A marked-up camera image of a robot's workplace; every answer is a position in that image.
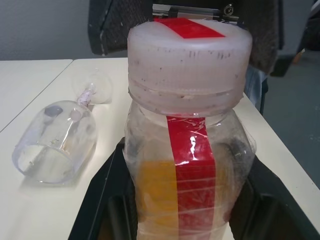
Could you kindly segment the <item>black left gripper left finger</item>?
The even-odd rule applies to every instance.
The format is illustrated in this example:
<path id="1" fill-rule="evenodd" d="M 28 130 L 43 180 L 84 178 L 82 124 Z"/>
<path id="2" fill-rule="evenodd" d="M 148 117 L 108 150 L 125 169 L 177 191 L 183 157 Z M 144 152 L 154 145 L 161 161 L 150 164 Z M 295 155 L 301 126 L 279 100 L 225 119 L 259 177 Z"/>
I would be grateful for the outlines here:
<path id="1" fill-rule="evenodd" d="M 71 229 L 73 240 L 135 240 L 138 215 L 135 187 L 121 139 L 89 183 Z"/>

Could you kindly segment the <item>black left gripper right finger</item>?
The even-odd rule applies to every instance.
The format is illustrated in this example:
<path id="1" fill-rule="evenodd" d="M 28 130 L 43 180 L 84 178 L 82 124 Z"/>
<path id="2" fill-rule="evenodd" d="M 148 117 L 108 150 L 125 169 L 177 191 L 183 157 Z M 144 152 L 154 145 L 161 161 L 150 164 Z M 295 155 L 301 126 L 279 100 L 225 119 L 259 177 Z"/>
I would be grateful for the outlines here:
<path id="1" fill-rule="evenodd" d="M 236 240 L 318 240 L 319 232 L 281 179 L 257 157 L 231 213 Z"/>

